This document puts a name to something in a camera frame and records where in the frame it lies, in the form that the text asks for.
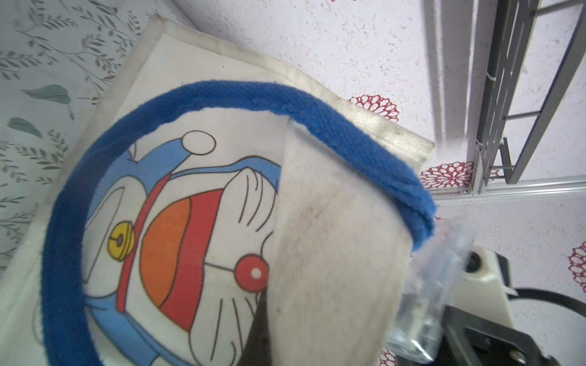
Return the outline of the clear case with metal compass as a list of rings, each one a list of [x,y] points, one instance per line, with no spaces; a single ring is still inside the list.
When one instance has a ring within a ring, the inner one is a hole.
[[[385,347],[418,364],[436,358],[443,338],[442,320],[464,273],[472,245],[467,219],[436,222],[433,236],[411,257],[401,303],[385,335]]]

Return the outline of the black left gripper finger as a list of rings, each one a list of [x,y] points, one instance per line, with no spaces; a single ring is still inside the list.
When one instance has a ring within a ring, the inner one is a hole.
[[[250,334],[238,366],[272,366],[271,338],[267,313],[267,290],[259,298]]]

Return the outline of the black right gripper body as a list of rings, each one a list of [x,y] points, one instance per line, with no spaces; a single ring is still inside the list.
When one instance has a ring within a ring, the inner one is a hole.
[[[545,356],[529,335],[448,307],[443,338],[431,365],[558,365]]]

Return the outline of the white canvas cartoon tote bag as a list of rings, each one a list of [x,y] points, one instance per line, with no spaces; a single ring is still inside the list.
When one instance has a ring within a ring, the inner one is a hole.
[[[155,15],[1,282],[4,365],[374,365],[434,143]]]

